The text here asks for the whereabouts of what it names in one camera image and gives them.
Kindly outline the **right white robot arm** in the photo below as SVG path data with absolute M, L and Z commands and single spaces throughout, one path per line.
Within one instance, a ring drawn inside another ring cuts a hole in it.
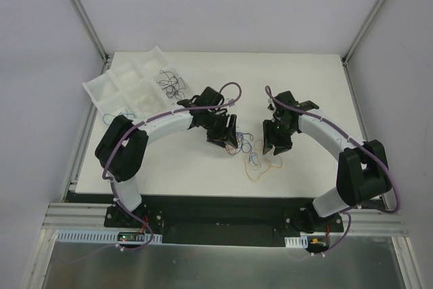
M 320 231 L 330 216 L 392 189 L 385 149 L 379 141 L 351 137 L 326 118 L 316 103 L 298 102 L 290 91 L 273 96 L 266 87 L 265 92 L 272 117 L 263 121 L 263 154 L 277 156 L 291 150 L 293 135 L 304 133 L 338 163 L 335 186 L 305 208 L 304 222 L 310 230 Z

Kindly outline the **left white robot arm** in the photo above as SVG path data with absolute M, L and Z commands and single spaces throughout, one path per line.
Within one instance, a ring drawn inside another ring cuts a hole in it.
M 113 119 L 95 149 L 103 171 L 102 179 L 109 182 L 114 202 L 121 208 L 119 218 L 127 227 L 137 227 L 143 219 L 142 203 L 136 174 L 141 168 L 148 145 L 179 131 L 201 127 L 206 141 L 218 147 L 237 147 L 237 116 L 228 114 L 242 96 L 238 88 L 234 99 L 225 99 L 220 91 L 206 87 L 199 95 L 181 99 L 172 109 L 139 122 L 120 115 Z

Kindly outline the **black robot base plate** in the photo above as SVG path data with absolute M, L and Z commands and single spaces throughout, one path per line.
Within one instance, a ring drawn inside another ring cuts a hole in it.
M 341 234 L 338 215 L 322 221 L 307 218 L 310 198 L 150 196 L 128 216 L 116 204 L 104 226 L 139 229 L 147 222 L 165 244 L 282 247 L 309 225 L 317 233 Z

